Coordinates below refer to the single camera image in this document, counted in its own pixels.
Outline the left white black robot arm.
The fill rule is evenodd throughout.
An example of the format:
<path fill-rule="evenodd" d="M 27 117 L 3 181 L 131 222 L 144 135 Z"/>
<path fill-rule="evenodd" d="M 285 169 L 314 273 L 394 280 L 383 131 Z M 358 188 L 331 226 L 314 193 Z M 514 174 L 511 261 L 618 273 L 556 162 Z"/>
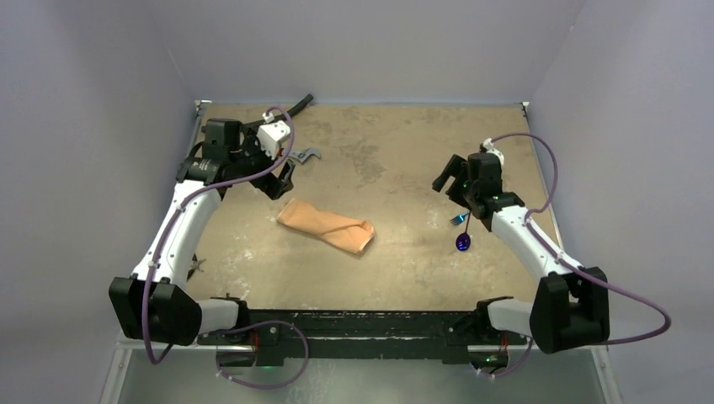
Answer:
<path fill-rule="evenodd" d="M 218 331 L 243 343 L 251 322 L 236 298 L 194 300 L 186 284 L 195 250 L 210 218 L 234 184 L 250 183 L 276 200 L 292 190 L 295 169 L 287 155 L 294 131 L 281 120 L 249 126 L 209 119 L 203 141 L 179 165 L 172 202 L 146 255 L 127 277 L 116 277 L 109 298 L 127 338 L 189 345 Z"/>

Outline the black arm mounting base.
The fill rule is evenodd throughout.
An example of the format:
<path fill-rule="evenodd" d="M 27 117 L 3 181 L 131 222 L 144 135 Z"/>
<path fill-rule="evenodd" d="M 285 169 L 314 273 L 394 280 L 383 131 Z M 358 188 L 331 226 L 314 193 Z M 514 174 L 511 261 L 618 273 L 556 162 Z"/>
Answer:
<path fill-rule="evenodd" d="M 486 325 L 471 311 L 373 311 L 257 309 L 241 305 L 237 328 L 200 335 L 199 345 L 221 350 L 244 346 L 257 366 L 285 359 L 430 359 L 443 364 L 487 361 L 477 347 L 498 350 L 502 342 L 522 345 L 517 332 Z"/>

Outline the purple metallic spoon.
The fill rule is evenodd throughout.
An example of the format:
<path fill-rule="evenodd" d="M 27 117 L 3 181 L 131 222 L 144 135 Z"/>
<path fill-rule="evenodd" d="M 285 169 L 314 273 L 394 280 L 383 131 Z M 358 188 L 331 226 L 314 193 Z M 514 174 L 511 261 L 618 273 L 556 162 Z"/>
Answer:
<path fill-rule="evenodd" d="M 468 232 L 469 224 L 471 219 L 471 213 L 465 223 L 461 224 L 463 226 L 461 233 L 456 237 L 455 245 L 456 249 L 460 252 L 467 251 L 472 243 L 471 237 Z"/>

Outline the peach cloth napkin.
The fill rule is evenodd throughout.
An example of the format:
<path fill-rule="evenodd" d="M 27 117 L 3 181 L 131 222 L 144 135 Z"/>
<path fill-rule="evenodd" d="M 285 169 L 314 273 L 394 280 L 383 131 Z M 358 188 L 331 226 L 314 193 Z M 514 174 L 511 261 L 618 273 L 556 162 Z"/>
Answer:
<path fill-rule="evenodd" d="M 290 200 L 276 220 L 283 226 L 317 237 L 354 255 L 361 255 L 376 235 L 376 230 L 369 221 L 319 210 L 300 199 Z"/>

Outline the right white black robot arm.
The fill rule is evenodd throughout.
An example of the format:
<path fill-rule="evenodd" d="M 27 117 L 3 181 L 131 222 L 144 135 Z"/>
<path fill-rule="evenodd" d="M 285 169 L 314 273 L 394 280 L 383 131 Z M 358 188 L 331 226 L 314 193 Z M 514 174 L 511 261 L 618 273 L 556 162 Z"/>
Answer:
<path fill-rule="evenodd" d="M 605 343 L 610 337 L 607 277 L 572 259 L 528 216 L 525 202 L 503 189 L 502 164 L 492 153 L 454 155 L 433 181 L 436 192 L 467 208 L 500 239 L 537 281 L 531 302 L 504 296 L 477 303 L 472 330 L 491 343 L 504 332 L 531 338 L 546 354 Z"/>

